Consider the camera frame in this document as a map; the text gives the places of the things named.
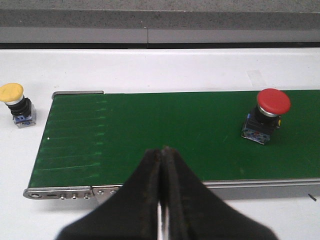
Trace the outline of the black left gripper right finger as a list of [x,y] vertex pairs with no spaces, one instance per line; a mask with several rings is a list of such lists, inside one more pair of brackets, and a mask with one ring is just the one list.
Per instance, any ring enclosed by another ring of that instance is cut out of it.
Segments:
[[217,197],[187,166],[179,152],[161,151],[161,197],[165,236],[170,240],[275,240],[266,226]]

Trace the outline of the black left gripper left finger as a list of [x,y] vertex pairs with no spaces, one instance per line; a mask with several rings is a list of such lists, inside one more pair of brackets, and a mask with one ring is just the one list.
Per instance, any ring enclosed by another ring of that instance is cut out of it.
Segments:
[[64,227],[59,240],[156,240],[160,150],[145,152],[136,170],[107,201]]

